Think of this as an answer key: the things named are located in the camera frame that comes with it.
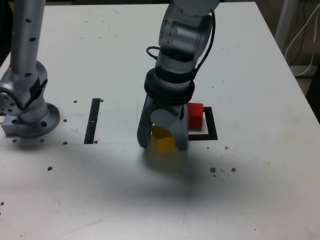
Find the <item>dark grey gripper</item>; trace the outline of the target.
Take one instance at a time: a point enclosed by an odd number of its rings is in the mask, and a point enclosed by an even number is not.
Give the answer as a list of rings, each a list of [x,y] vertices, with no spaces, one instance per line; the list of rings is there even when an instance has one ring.
[[[171,133],[175,146],[179,151],[186,151],[189,142],[188,117],[188,107],[186,104],[168,105],[151,99],[147,95],[137,128],[137,141],[140,147],[148,147],[152,124],[155,124]]]

